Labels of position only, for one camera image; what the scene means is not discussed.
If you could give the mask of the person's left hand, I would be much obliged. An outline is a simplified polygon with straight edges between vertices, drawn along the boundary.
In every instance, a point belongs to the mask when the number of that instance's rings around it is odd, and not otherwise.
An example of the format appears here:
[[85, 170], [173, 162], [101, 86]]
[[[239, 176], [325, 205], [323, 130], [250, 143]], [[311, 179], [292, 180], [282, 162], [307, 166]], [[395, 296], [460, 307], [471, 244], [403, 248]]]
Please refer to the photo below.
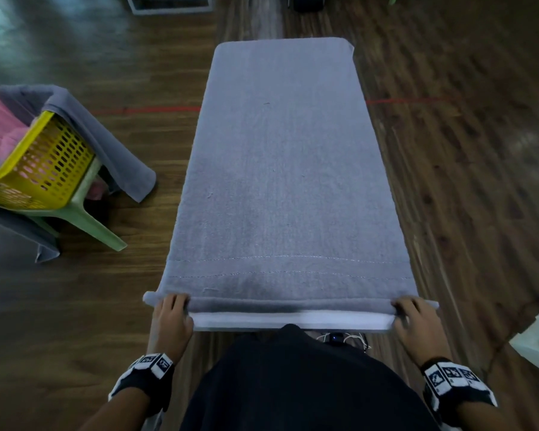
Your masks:
[[147, 353], [165, 353], [174, 364], [180, 362], [193, 335], [194, 321], [181, 314], [152, 315]]

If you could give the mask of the person's right hand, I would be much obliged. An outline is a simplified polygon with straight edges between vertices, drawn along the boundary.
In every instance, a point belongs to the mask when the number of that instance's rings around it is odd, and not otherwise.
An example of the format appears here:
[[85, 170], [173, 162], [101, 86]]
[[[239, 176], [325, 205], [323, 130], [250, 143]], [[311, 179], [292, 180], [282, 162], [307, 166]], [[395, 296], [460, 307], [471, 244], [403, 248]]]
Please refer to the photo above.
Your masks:
[[434, 307], [433, 314], [423, 319], [409, 319], [403, 313], [396, 313], [395, 333], [418, 368], [434, 359], [452, 360], [444, 327]]

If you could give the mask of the large grey towel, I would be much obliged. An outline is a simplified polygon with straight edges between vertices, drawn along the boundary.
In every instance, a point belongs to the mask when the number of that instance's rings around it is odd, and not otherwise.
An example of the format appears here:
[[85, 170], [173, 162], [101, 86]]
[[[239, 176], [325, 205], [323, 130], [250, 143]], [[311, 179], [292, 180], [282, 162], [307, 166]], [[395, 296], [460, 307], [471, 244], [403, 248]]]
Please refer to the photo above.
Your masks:
[[219, 44], [163, 276], [191, 312], [367, 311], [418, 295], [344, 38]]

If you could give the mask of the person's right forearm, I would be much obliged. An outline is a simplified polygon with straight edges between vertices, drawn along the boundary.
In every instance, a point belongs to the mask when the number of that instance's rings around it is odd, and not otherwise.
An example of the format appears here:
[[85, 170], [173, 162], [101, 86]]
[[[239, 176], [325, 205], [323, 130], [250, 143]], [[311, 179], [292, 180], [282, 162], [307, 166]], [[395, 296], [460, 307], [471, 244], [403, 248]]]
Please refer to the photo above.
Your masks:
[[464, 402], [455, 412], [462, 431], [521, 431], [499, 408], [486, 403]]

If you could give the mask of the person's left forearm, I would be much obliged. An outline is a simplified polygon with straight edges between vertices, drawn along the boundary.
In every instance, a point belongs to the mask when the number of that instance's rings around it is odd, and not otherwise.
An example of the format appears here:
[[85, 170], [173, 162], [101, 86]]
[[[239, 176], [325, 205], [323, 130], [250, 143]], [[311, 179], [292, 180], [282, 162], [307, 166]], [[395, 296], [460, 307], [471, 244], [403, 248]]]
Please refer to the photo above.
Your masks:
[[123, 389], [78, 431], [141, 431], [150, 402], [150, 398], [138, 388]]

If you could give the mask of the black marker wrist band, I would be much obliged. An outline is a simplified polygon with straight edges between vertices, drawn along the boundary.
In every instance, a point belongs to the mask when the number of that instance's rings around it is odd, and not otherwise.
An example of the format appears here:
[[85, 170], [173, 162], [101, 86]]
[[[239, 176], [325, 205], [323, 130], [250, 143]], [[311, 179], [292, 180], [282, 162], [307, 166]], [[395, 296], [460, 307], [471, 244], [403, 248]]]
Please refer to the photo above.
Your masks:
[[165, 412], [171, 400], [173, 361], [165, 353], [143, 355], [117, 380], [108, 400], [126, 388], [137, 388], [149, 398], [146, 418]]
[[443, 357], [425, 362], [423, 399], [439, 424], [460, 427], [456, 409], [462, 403], [485, 403], [498, 407], [493, 391], [468, 367]]

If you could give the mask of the white folding table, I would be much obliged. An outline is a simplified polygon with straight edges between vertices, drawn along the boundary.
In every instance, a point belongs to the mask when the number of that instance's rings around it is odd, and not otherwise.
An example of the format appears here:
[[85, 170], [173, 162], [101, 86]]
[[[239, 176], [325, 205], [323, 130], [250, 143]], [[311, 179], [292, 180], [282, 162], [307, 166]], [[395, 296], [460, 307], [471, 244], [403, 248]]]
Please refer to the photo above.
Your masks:
[[258, 332], [296, 325], [312, 332], [383, 333], [395, 316], [359, 311], [308, 310], [286, 313], [191, 312], [196, 332]]

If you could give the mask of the green plastic chair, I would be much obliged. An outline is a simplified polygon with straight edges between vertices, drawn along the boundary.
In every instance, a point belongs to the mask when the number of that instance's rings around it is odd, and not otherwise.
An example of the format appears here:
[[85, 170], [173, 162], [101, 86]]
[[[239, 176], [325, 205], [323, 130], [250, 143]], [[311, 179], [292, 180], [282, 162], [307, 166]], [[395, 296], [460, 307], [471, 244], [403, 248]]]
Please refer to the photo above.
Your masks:
[[91, 214], [87, 213], [84, 207], [86, 194], [91, 183], [93, 183], [98, 176], [101, 167], [102, 164], [100, 160], [95, 157], [80, 181], [80, 184], [74, 191], [72, 198], [63, 208], [57, 210], [13, 210], [13, 212], [30, 218], [55, 238], [58, 238], [59, 233], [46, 222], [46, 218], [62, 219], [89, 234], [104, 245], [107, 245], [109, 248], [112, 248], [117, 252], [124, 250], [127, 247], [127, 243], [95, 219]]

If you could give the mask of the person's black shirt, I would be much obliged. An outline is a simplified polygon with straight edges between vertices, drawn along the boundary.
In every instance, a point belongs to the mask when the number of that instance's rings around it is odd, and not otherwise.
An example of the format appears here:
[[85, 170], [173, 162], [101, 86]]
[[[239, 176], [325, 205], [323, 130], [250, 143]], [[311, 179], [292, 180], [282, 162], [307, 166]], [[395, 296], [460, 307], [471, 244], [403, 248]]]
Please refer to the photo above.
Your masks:
[[237, 338], [202, 378], [180, 431], [440, 431], [392, 369], [286, 325]]

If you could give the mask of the hanging dark grey towel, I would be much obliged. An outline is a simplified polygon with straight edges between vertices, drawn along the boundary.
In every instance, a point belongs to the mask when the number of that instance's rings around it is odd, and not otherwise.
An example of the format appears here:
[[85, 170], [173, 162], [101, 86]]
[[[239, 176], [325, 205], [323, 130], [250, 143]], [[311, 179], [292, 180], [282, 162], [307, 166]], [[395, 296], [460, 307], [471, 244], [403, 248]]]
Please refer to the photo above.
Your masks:
[[0, 227], [35, 243], [36, 263], [57, 259], [61, 254], [57, 237], [23, 214], [0, 207]]

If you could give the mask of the grey towel draped over basket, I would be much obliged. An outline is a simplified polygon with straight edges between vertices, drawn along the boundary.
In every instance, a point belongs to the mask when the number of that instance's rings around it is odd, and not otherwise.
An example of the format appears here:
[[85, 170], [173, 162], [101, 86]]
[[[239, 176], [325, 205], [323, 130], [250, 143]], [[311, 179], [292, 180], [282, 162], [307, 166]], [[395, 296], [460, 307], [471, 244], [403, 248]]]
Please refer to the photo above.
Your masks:
[[156, 173], [108, 131], [67, 89], [55, 85], [0, 86], [0, 101], [29, 126], [42, 111], [61, 116], [84, 138], [115, 184], [137, 203], [156, 185]]

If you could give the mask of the yellow plastic laundry basket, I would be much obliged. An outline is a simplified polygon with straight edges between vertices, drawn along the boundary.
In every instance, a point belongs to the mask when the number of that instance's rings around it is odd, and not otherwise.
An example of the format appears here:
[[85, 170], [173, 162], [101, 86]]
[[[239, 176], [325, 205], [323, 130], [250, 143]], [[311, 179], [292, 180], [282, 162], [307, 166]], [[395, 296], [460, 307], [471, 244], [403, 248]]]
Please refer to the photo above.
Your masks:
[[64, 208], [95, 153], [60, 115], [43, 111], [0, 164], [0, 207], [8, 210]]

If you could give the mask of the white framed rack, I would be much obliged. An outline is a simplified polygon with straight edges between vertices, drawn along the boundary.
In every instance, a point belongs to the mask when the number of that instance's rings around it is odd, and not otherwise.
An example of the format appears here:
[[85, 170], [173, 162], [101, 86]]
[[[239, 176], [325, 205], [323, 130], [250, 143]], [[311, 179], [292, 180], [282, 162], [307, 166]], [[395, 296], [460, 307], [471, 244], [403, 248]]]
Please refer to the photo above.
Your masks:
[[136, 16], [210, 13], [216, 0], [126, 0]]

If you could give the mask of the black round object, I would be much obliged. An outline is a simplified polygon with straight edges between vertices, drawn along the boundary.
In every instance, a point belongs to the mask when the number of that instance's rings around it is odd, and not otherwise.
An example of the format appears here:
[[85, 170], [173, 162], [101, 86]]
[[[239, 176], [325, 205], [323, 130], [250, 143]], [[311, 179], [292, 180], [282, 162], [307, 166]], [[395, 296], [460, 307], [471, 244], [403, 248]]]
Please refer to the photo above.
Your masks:
[[287, 0], [288, 8], [297, 13], [317, 13], [323, 10], [326, 0]]

